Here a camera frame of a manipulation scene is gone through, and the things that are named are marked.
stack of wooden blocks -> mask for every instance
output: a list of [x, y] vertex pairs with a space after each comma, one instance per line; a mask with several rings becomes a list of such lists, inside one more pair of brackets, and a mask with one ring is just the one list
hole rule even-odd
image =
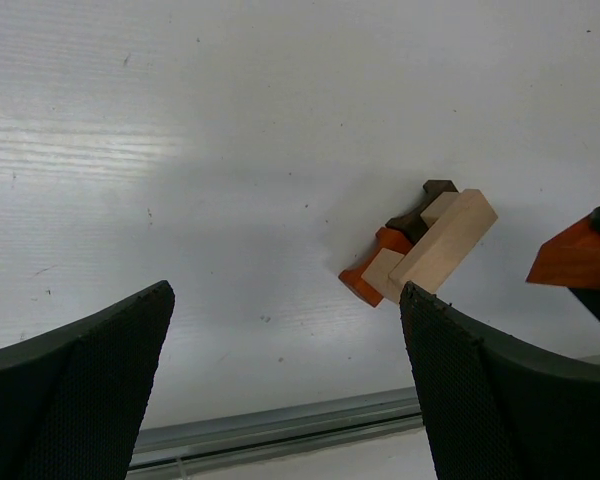
[[458, 192], [448, 180], [430, 180], [424, 189], [418, 207], [376, 233], [374, 254], [340, 274], [374, 307], [382, 298], [399, 303], [410, 281], [435, 293], [498, 218], [480, 190]]

dark brown wooden block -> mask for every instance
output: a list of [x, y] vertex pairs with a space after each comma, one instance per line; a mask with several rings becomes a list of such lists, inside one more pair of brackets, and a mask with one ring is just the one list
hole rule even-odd
[[402, 232], [402, 234], [414, 245], [420, 241], [429, 229], [427, 224], [420, 217], [420, 214], [424, 212], [442, 192], [458, 191], [451, 180], [429, 180], [422, 188], [425, 192], [422, 202], [409, 213], [392, 218], [386, 225], [387, 228]]

white table surface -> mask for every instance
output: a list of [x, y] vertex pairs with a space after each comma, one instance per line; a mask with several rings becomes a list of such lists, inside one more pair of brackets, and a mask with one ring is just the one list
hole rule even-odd
[[524, 283], [600, 204], [599, 0], [0, 0], [0, 347], [169, 280], [145, 428], [413, 385], [337, 274], [429, 178], [500, 215], [439, 296], [600, 353]]

orange wooden block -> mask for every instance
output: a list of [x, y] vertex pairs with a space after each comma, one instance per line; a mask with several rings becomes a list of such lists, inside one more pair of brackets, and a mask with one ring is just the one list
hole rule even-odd
[[600, 290], [600, 234], [588, 217], [540, 248], [527, 282]]
[[406, 255], [413, 247], [402, 233], [391, 228], [382, 227], [376, 232], [376, 238], [378, 241], [373, 254], [362, 265], [352, 270], [344, 270], [338, 277], [353, 293], [372, 307], [377, 307], [384, 297], [362, 279], [364, 271], [383, 248]]

wooden block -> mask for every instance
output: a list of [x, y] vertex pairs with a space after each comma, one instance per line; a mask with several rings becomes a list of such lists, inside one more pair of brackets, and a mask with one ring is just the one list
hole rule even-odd
[[420, 217], [420, 214], [431, 205], [442, 192], [458, 191], [451, 180], [429, 180], [422, 188], [425, 191], [425, 197], [420, 204], [407, 214], [392, 218], [386, 225], [388, 228], [402, 232], [407, 240], [413, 245], [418, 243], [428, 230], [428, 227], [422, 220], [422, 217]]
[[600, 234], [589, 217], [540, 248], [527, 282], [600, 290]]
[[393, 288], [385, 296], [399, 298], [408, 281], [435, 293], [497, 218], [480, 190], [462, 192], [389, 273]]
[[456, 201], [458, 195], [460, 194], [457, 192], [442, 192], [440, 196], [420, 214], [420, 217], [422, 217], [422, 220], [428, 228], [431, 228], [442, 214], [447, 211], [447, 208]]
[[402, 233], [386, 227], [376, 232], [376, 239], [377, 245], [369, 258], [357, 268], [344, 270], [338, 277], [353, 293], [372, 307], [377, 307], [383, 296], [362, 278], [364, 271], [382, 249], [393, 250], [404, 256], [413, 246]]
[[362, 274], [362, 278], [383, 297], [394, 303], [400, 302], [400, 291], [389, 279], [389, 273], [405, 258], [404, 255], [383, 248]]

